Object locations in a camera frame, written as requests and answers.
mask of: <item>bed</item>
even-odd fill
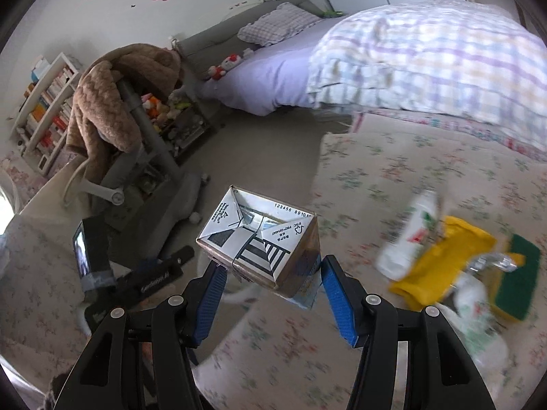
[[[276,45],[260,48],[240,40],[239,29],[273,11],[281,3],[320,16],[321,11],[309,0],[267,1],[238,13],[227,20],[176,42],[176,48],[190,71],[200,79],[195,91],[199,98],[216,99],[234,109],[264,116],[282,105],[310,106],[305,94],[307,60],[311,50],[337,19],[325,19],[300,34]],[[245,49],[255,51],[219,81],[207,80],[207,70],[231,54]]]
[[[178,42],[204,79],[221,57],[255,50],[226,75],[199,83],[197,95],[259,116],[283,105],[450,114],[546,150],[547,49],[498,6],[427,0],[335,19],[310,12],[317,13],[307,0],[259,5]],[[312,20],[299,25],[299,17]]]

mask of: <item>sponge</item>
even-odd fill
[[[523,321],[528,314],[538,277],[541,252],[537,246],[514,234],[508,252],[522,254],[526,263],[512,273],[493,270],[489,285],[492,311],[498,316]]]

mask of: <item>hello kitty plush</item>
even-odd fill
[[[228,72],[229,70],[239,65],[242,61],[243,59],[239,55],[232,54],[231,56],[226,57],[224,60],[222,60],[221,68]]]
[[[226,75],[226,71],[220,66],[211,66],[207,73],[211,76],[213,80],[220,80]]]

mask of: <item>brown blanket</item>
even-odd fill
[[[101,135],[124,152],[142,140],[116,87],[122,76],[166,101],[182,78],[181,59],[174,51],[135,43],[109,52],[84,71],[73,98],[67,148],[88,157],[84,176],[93,183],[100,183],[110,165],[111,147]]]

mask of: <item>gray headboard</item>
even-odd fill
[[[260,46],[247,43],[237,38],[237,32],[249,23],[258,20],[262,15],[273,11],[281,3],[290,2],[305,11],[320,16],[321,11],[309,0],[266,1],[247,9],[215,26],[177,41],[177,48],[189,67],[199,78],[207,77],[207,69],[218,65],[230,54],[241,54],[245,49],[258,49]]]

